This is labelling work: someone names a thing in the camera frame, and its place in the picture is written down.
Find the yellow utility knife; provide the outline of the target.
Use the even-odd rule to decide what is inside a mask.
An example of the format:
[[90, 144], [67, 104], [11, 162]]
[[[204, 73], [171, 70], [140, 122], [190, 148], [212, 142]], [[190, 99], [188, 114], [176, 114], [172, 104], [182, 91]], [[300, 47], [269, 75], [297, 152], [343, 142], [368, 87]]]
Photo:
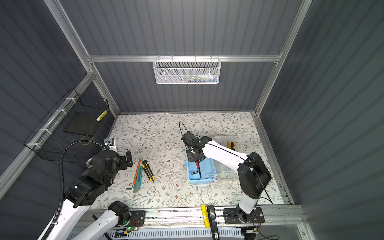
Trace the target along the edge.
[[144, 160], [142, 162], [142, 168], [143, 168], [144, 172], [146, 173], [147, 177], [149, 178], [150, 182], [154, 183], [155, 182], [155, 176], [154, 176], [154, 174], [150, 168], [149, 163], [146, 160]]

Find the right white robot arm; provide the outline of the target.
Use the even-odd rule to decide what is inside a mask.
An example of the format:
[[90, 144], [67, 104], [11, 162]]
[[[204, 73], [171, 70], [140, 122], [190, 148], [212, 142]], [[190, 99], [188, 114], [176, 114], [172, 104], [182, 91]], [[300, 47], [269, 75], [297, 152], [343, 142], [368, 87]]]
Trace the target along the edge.
[[192, 135], [182, 137], [182, 141], [186, 146], [188, 161], [197, 165], [197, 171], [192, 175], [202, 176], [200, 162], [206, 158], [215, 160], [238, 174], [243, 195], [237, 205], [237, 216], [243, 223], [250, 222], [259, 197], [272, 179], [260, 155], [255, 152], [250, 154], [236, 152], [207, 136], [198, 138]]

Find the orange handled tool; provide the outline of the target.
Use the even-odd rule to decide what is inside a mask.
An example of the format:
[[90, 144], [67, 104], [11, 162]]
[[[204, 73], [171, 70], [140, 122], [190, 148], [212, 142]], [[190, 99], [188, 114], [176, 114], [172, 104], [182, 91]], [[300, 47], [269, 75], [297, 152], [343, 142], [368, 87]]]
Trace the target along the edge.
[[132, 185], [129, 188], [126, 188], [126, 190], [133, 190], [134, 189], [135, 184], [136, 184], [137, 179], [138, 179], [138, 174], [139, 174], [139, 169], [140, 169], [140, 166], [141, 166], [141, 162], [142, 162], [142, 157], [139, 158], [139, 162], [138, 162], [138, 165], [137, 165], [137, 169], [136, 169], [136, 173], [135, 173], [135, 177], [134, 177], [133, 183], [132, 183]]

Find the black hex key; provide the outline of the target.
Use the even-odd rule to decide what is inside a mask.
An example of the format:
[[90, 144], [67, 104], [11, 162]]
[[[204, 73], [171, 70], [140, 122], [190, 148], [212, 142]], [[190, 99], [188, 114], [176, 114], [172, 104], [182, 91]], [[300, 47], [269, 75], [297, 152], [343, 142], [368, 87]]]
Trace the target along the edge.
[[200, 172], [198, 172], [197, 170], [195, 172], [192, 172], [191, 175], [198, 175], [199, 178], [202, 177], [202, 174], [201, 174], [201, 168], [200, 168]]

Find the yellow black screwdriver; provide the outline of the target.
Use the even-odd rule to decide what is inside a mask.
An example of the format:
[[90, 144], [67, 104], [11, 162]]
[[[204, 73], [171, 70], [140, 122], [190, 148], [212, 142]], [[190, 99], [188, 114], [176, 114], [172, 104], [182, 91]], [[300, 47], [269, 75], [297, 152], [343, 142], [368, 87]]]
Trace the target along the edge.
[[235, 151], [236, 150], [236, 143], [231, 142], [231, 141], [227, 141], [227, 148]]

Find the teal handled tool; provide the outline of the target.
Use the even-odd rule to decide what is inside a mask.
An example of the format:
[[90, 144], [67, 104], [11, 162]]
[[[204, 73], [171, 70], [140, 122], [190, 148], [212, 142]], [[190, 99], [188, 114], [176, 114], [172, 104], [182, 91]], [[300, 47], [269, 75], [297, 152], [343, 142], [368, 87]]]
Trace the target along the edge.
[[137, 193], [141, 189], [142, 177], [143, 177], [143, 168], [140, 167], [138, 171], [137, 180], [134, 186], [134, 193]]

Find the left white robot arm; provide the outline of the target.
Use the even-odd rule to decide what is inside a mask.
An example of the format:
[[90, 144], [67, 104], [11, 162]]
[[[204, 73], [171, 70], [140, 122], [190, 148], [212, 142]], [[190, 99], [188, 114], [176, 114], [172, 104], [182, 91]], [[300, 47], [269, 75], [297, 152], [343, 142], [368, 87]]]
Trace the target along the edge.
[[57, 211], [39, 236], [40, 240], [65, 240], [80, 218], [90, 209], [95, 200], [113, 184], [119, 171], [133, 165], [131, 151], [124, 156], [116, 152], [114, 145], [97, 143], [102, 150], [91, 158], [91, 166], [65, 188], [64, 157], [78, 142], [69, 144], [59, 160], [60, 196]]

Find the light blue toolbox base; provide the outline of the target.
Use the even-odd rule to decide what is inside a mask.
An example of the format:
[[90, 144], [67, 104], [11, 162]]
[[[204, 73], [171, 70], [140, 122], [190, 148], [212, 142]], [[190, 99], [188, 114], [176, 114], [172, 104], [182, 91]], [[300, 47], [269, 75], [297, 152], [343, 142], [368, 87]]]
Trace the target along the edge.
[[202, 162], [200, 162], [200, 168], [202, 174], [201, 178], [199, 178], [198, 175], [191, 175], [192, 172], [197, 170], [196, 163], [190, 163], [186, 158], [187, 178], [190, 184], [210, 184], [216, 179], [216, 168], [214, 166], [213, 159], [205, 158]]

